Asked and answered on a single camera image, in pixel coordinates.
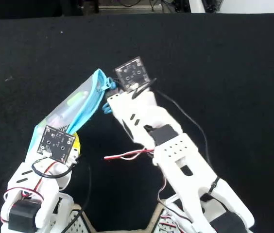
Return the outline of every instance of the black fabric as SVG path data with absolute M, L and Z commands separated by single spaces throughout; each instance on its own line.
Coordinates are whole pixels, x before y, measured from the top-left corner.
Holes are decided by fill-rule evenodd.
M 0 21 L 0 208 L 34 126 L 97 68 L 140 55 L 156 88 L 204 128 L 218 176 L 274 232 L 274 15 L 133 15 Z M 157 97 L 204 153 L 203 136 Z M 86 210 L 97 230 L 145 228 L 162 185 L 146 155 L 103 161 L 140 148 L 112 115 L 99 110 L 79 131 L 93 171 Z M 67 193 L 82 204 L 87 165 Z M 171 193 L 168 188 L 163 197 Z

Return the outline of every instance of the electronic device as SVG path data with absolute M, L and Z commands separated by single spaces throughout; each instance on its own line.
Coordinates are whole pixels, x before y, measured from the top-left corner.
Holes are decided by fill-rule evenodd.
M 213 171 L 208 149 L 206 157 L 202 157 L 180 124 L 156 104 L 155 94 L 150 90 L 155 79 L 148 77 L 141 58 L 116 68 L 116 73 L 118 87 L 97 70 L 90 82 L 85 81 L 35 127 L 25 162 L 12 176 L 3 195 L 1 233 L 95 232 L 88 227 L 83 213 L 88 199 L 76 211 L 73 198 L 62 191 L 80 157 L 76 131 L 93 116 L 106 91 L 109 94 L 104 112 L 112 113 L 132 141 L 143 148 L 104 159 L 134 160 L 147 153 L 153 165 L 162 171 L 164 185 L 157 195 L 161 213 L 156 213 L 157 221 L 145 232 L 250 233 L 253 215 L 228 183 Z M 174 102 L 164 93 L 157 93 Z M 205 132 L 192 122 L 201 130 L 207 148 Z M 91 186 L 90 168 L 88 171 Z M 167 182 L 175 195 L 163 201 L 160 192 Z

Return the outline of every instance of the black cable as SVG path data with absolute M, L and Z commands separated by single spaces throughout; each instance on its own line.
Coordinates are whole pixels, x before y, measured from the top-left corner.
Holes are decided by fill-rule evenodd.
M 153 5 L 151 4 L 151 1 L 152 1 L 152 0 L 149 0 L 149 4 L 150 4 L 150 6 L 151 6 L 151 11 L 154 12 L 154 6 L 157 4 L 158 0 L 156 0 L 156 1 L 153 3 Z
M 77 213 L 77 215 L 74 217 L 74 219 L 61 231 L 61 233 L 65 233 L 75 223 L 75 221 L 81 216 L 81 214 L 83 213 L 83 211 L 88 205 L 91 191 L 92 191 L 92 171 L 90 169 L 90 165 L 88 164 L 88 191 L 87 191 L 86 200 L 83 206 L 81 207 L 81 209 L 79 210 L 79 212 Z
M 169 3 L 169 2 L 166 2 L 165 0 L 162 0 L 163 3 L 165 3 L 165 5 L 167 6 L 167 9 L 172 13 L 172 10 L 170 8 L 170 5 L 173 6 L 173 4 Z
M 156 78 L 152 79 L 150 82 L 148 82 L 147 84 L 145 84 L 139 91 L 138 91 L 138 88 L 137 88 L 135 90 L 135 92 L 133 93 L 133 95 L 132 95 L 132 99 L 137 98 L 137 96 L 139 96 L 145 89 L 147 89 L 152 84 L 154 84 L 155 81 L 156 81 Z
M 137 0 L 137 2 L 135 2 L 134 4 L 132 4 L 132 5 L 125 5 L 125 4 L 123 4 L 122 2 L 121 2 L 121 0 L 118 0 L 118 3 L 120 4 L 120 5 L 122 5 L 122 6 L 125 6 L 125 7 L 132 7 L 132 6 L 136 6 L 138 3 L 140 3 L 141 2 L 141 0 Z
M 163 0 L 161 0 L 161 7 L 162 7 L 162 13 L 164 14 L 164 5 L 163 5 Z
M 164 93 L 160 92 L 159 90 L 156 90 L 158 94 L 160 94 L 162 97 L 164 97 L 165 99 L 167 99 L 168 101 L 172 102 L 174 105 L 176 105 L 176 107 L 181 111 L 181 113 L 183 115 L 185 115 L 202 133 L 203 137 L 204 137 L 204 141 L 205 141 L 205 160 L 208 163 L 208 165 L 213 169 L 213 166 L 211 164 L 210 161 L 210 156 L 209 156 L 209 152 L 208 152 L 208 140 L 206 137 L 206 134 L 203 130 L 203 128 L 192 118 L 190 117 L 181 107 L 180 105 L 174 101 L 172 98 L 170 98 L 169 96 L 165 95 Z
M 73 170 L 74 166 L 75 166 L 75 164 L 71 165 L 70 167 L 68 167 L 68 170 L 67 170 L 67 171 L 65 171 L 65 172 L 63 172 L 63 173 L 61 173 L 61 174 L 58 174 L 58 175 L 48 175 L 48 174 L 44 174 L 43 172 L 37 170 L 37 169 L 35 168 L 34 165 L 37 164 L 37 163 L 39 163 L 39 162 L 41 162 L 42 160 L 44 160 L 44 159 L 46 159 L 46 158 L 47 158 L 47 157 L 42 158 L 42 159 L 38 159 L 38 160 L 34 161 L 34 163 L 31 165 L 31 168 L 32 168 L 32 170 L 35 172 L 35 174 L 37 174 L 37 175 L 39 175 L 39 176 L 41 176 L 41 177 L 44 177 L 44 178 L 48 178 L 48 179 L 58 179 L 58 178 L 64 177 L 64 176 L 66 176 L 67 174 L 69 174 L 69 172 L 71 172 L 71 171 Z

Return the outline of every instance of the circuit board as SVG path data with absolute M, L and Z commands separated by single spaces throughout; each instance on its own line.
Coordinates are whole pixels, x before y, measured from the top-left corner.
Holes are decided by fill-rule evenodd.
M 47 125 L 37 153 L 65 164 L 74 140 L 74 136 Z
M 123 64 L 115 69 L 116 74 L 127 92 L 136 90 L 150 82 L 147 71 L 140 57 Z

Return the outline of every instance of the red and white wire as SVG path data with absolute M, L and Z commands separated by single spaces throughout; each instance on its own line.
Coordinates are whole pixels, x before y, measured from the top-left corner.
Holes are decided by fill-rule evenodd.
M 54 164 L 56 164 L 56 163 L 57 163 L 56 161 L 53 162 L 53 163 L 51 163 L 51 164 L 46 168 L 46 170 L 44 171 L 44 173 L 47 173 L 47 172 L 51 169 L 51 167 L 52 167 Z M 42 182 L 42 177 L 40 178 L 40 180 L 38 181 L 38 183 L 36 184 L 36 186 L 35 186 L 34 189 L 29 189 L 29 188 L 25 188 L 25 187 L 13 187 L 13 188 L 10 188 L 10 189 L 6 190 L 5 193 L 3 194 L 4 201 L 6 201 L 7 195 L 8 195 L 8 193 L 9 193 L 10 191 L 15 190 L 15 189 L 19 189 L 19 190 L 21 190 L 21 196 L 22 196 L 23 198 L 29 197 L 29 196 L 31 196 L 31 195 L 33 194 L 33 195 L 36 195 L 37 197 L 39 197 L 40 200 L 41 200 L 41 202 L 42 202 L 42 201 L 44 200 L 44 198 L 43 198 L 43 196 L 42 196 L 39 192 L 37 192 L 37 189 L 38 189 L 39 185 L 41 184 L 41 182 Z M 0 221 L 1 221 L 2 223 L 7 223 L 7 222 L 8 222 L 7 220 L 3 219 L 1 216 L 0 216 Z
M 4 198 L 5 201 L 7 199 L 7 195 L 9 194 L 9 192 L 12 191 L 12 190 L 15 190 L 15 189 L 31 193 L 31 195 L 36 195 L 37 197 L 39 197 L 41 202 L 44 200 L 43 196 L 40 193 L 36 192 L 34 189 L 24 188 L 24 187 L 13 187 L 13 188 L 9 188 L 8 190 L 6 190 L 5 193 L 3 194 L 3 198 Z
M 126 153 L 123 153 L 123 154 L 105 156 L 103 159 L 104 159 L 104 160 L 112 160 L 112 159 L 133 160 L 133 159 L 136 159 L 141 153 L 144 153 L 144 152 L 152 152 L 152 151 L 154 151 L 154 150 L 150 150 L 150 149 L 149 149 L 149 150 L 148 150 L 148 149 L 133 150 L 133 151 L 129 151 L 129 152 L 126 152 Z M 133 155 L 133 154 L 135 154 L 133 157 L 125 158 L 125 156 Z

